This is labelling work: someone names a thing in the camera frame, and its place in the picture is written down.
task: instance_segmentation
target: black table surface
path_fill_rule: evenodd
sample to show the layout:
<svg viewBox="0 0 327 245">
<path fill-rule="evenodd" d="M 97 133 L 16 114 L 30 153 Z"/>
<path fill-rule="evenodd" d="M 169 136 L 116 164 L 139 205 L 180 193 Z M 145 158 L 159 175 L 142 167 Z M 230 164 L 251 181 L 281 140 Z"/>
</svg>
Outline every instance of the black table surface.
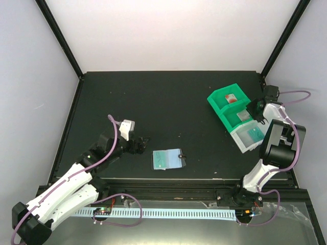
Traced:
<svg viewBox="0 0 327 245">
<path fill-rule="evenodd" d="M 259 148 L 242 154 L 206 100 L 214 90 L 234 83 L 250 100 L 262 96 L 255 71 L 88 72 L 57 177 L 111 126 L 111 114 L 135 121 L 135 135 L 151 141 L 142 155 L 123 155 L 101 172 L 102 178 L 241 178 L 258 162 Z M 152 170 L 152 151 L 176 148 L 187 156 L 184 168 Z"/>
</svg>

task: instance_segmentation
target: black frame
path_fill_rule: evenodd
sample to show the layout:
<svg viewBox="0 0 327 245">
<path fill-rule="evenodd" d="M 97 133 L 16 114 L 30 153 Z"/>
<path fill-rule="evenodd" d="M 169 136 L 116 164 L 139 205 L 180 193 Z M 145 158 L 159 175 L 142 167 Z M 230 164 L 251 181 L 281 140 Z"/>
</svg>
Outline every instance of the black frame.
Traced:
<svg viewBox="0 0 327 245">
<path fill-rule="evenodd" d="M 62 138 L 60 140 L 59 148 L 56 154 L 56 158 L 51 170 L 51 174 L 48 180 L 47 186 L 40 186 L 38 190 L 38 195 L 42 193 L 45 189 L 47 189 L 52 183 L 54 183 L 56 179 L 56 169 L 59 165 L 61 160 L 63 149 L 65 147 L 65 143 L 68 137 L 68 133 L 72 124 L 72 120 L 75 114 L 76 106 L 78 104 L 79 96 L 83 86 L 83 78 L 84 73 L 82 72 L 80 66 L 78 65 L 73 52 L 69 48 L 68 43 L 66 42 L 58 24 L 54 16 L 52 15 L 46 0 L 35 0 L 38 4 L 40 10 L 42 11 L 45 19 L 47 20 L 50 28 L 52 29 L 53 33 L 55 34 L 59 44 L 61 45 L 64 53 L 66 54 L 69 62 L 71 63 L 76 75 L 80 79 L 74 100 L 69 111 L 68 119 L 64 128 L 64 132 Z M 260 78 L 260 84 L 262 89 L 266 86 L 265 78 L 270 71 L 271 67 L 274 65 L 278 55 L 282 51 L 286 41 L 290 37 L 292 31 L 294 30 L 296 24 L 300 20 L 302 14 L 304 13 L 306 7 L 308 6 L 310 0 L 300 0 L 292 17 L 290 18 L 288 24 L 286 25 L 281 37 L 279 38 L 273 52 L 271 53 L 264 69 L 260 74 L 258 74 Z M 312 206 L 309 194 L 307 190 L 299 189 L 298 182 L 293 170 L 289 173 L 289 180 L 283 182 L 281 184 L 277 181 L 270 181 L 265 188 L 273 189 L 277 188 L 280 193 L 281 197 L 284 202 L 304 202 L 306 204 L 307 210 L 309 212 L 309 216 L 311 222 L 314 227 L 314 231 L 318 240 L 318 243 L 323 245 L 326 244 L 323 238 L 317 216 L 315 214 L 314 208 Z M 156 200 L 175 200 L 176 197 L 180 197 L 183 200 L 201 200 L 204 202 L 215 202 L 216 201 L 216 191 L 221 188 L 230 188 L 236 185 L 237 181 L 184 181 L 181 185 L 178 181 L 165 181 L 158 183 L 153 180 L 138 180 L 137 183 L 134 181 L 121 181 L 121 180 L 107 180 L 108 184 L 110 185 L 110 190 L 113 192 L 118 191 L 125 191 L 128 193 L 133 194 L 136 198 L 140 200 L 148 200 L 150 199 L 148 193 L 151 196 L 155 196 Z M 271 194 L 264 197 L 264 201 L 275 202 L 276 197 Z"/>
</svg>

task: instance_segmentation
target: green tray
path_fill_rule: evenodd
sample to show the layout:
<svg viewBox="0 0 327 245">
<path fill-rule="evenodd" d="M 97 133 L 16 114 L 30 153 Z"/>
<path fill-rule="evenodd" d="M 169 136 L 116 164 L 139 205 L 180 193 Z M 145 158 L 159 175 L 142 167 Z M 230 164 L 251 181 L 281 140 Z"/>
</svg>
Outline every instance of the green tray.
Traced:
<svg viewBox="0 0 327 245">
<path fill-rule="evenodd" d="M 237 98 L 237 101 L 229 104 L 225 96 L 233 93 Z M 253 120 L 250 118 L 246 121 L 241 121 L 237 116 L 237 113 L 246 109 L 246 105 L 251 100 L 245 95 L 241 88 L 235 83 L 227 87 L 215 90 L 208 98 L 208 102 L 219 116 L 226 129 L 230 133 L 236 129 L 239 125 L 247 123 Z"/>
</svg>

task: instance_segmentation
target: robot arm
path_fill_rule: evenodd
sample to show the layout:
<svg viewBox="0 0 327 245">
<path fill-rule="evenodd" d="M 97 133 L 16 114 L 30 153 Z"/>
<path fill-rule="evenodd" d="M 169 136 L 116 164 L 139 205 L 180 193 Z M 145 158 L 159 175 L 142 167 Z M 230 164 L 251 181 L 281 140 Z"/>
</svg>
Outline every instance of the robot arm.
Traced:
<svg viewBox="0 0 327 245">
<path fill-rule="evenodd" d="M 103 164 L 89 171 L 82 171 L 108 154 L 114 141 L 112 129 L 104 131 L 99 141 L 83 153 L 69 171 L 44 193 L 26 205 L 19 202 L 13 207 L 12 226 L 14 229 L 20 220 L 33 209 L 17 231 L 25 243 L 43 244 L 51 232 L 71 214 L 108 194 L 106 182 L 96 175 L 124 153 L 142 154 L 150 140 L 150 138 L 134 138 L 134 125 L 135 122 L 130 120 L 124 120 L 120 124 L 121 135 L 118 137 L 114 151 Z M 49 196 L 42 202 L 41 200 L 47 194 Z"/>
<path fill-rule="evenodd" d="M 253 204 L 263 186 L 278 173 L 277 169 L 289 167 L 296 153 L 295 134 L 286 121 L 285 108 L 277 102 L 278 88 L 268 86 L 263 99 L 256 99 L 247 106 L 247 111 L 258 122 L 268 122 L 269 128 L 261 144 L 260 160 L 250 173 L 245 175 L 241 183 L 233 191 L 232 199 L 237 206 Z M 306 134 L 303 126 L 295 125 L 299 135 L 301 149 Z"/>
</svg>

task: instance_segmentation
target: white cable tray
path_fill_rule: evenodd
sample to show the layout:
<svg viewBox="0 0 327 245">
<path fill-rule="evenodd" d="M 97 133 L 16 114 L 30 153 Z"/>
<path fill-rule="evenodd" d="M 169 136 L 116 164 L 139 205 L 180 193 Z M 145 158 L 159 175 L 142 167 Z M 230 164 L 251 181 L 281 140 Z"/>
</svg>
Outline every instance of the white cable tray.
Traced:
<svg viewBox="0 0 327 245">
<path fill-rule="evenodd" d="M 85 207 L 78 210 L 72 217 L 93 217 L 96 208 Z M 220 219 L 236 221 L 235 210 L 221 209 L 161 209 L 143 208 L 142 218 L 179 218 L 179 219 Z M 139 218 L 139 208 L 113 208 L 110 215 L 96 215 L 96 217 Z"/>
</svg>

